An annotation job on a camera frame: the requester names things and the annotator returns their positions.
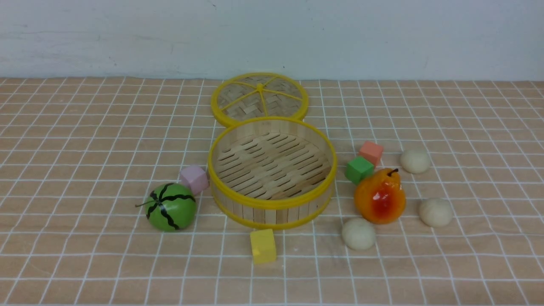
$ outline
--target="dough ball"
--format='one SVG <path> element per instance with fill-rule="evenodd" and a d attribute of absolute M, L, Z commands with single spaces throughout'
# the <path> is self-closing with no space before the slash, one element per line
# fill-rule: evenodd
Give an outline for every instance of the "dough ball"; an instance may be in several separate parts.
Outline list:
<path fill-rule="evenodd" d="M 419 217 L 432 228 L 445 227 L 453 219 L 452 206 L 444 199 L 423 200 L 419 205 Z"/>
<path fill-rule="evenodd" d="M 409 173 L 420 174 L 431 167 L 431 158 L 425 151 L 406 150 L 400 156 L 400 165 Z"/>
<path fill-rule="evenodd" d="M 366 250 L 376 242 L 376 233 L 370 222 L 363 218 L 353 218 L 344 223 L 342 239 L 350 249 Z"/>

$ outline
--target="toy watermelon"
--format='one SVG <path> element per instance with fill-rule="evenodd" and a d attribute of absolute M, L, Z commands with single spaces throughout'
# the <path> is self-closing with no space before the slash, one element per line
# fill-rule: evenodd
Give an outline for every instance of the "toy watermelon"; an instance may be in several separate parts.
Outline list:
<path fill-rule="evenodd" d="M 189 188 L 167 183 L 151 192 L 145 210 L 151 225 L 163 231 L 176 231 L 191 225 L 196 215 L 196 201 Z"/>

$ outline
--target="bamboo steamer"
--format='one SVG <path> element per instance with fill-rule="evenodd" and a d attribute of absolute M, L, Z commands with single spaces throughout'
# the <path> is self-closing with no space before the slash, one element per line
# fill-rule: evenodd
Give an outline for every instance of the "bamboo steamer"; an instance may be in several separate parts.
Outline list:
<path fill-rule="evenodd" d="M 212 113 L 225 127 L 258 117 L 302 120 L 308 94 L 299 82 L 271 72 L 244 74 L 219 85 L 211 98 Z"/>
<path fill-rule="evenodd" d="M 334 193 L 336 168 L 327 137 L 285 117 L 257 117 L 231 126 L 208 155 L 219 209 L 257 229 L 288 229 L 316 218 Z"/>

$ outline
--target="green cube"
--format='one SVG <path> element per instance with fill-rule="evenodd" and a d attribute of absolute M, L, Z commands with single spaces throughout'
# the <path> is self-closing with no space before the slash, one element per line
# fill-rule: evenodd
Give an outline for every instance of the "green cube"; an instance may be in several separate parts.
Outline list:
<path fill-rule="evenodd" d="M 345 177 L 355 185 L 374 173 L 374 165 L 365 160 L 362 156 L 357 156 L 350 161 L 345 169 Z"/>

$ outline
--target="yellow cube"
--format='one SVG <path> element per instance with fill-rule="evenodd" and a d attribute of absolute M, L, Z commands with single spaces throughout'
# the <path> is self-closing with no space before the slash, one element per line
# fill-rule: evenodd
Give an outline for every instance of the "yellow cube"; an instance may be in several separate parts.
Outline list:
<path fill-rule="evenodd" d="M 271 229 L 256 230 L 249 233 L 254 264 L 264 264 L 276 260 L 276 242 Z"/>

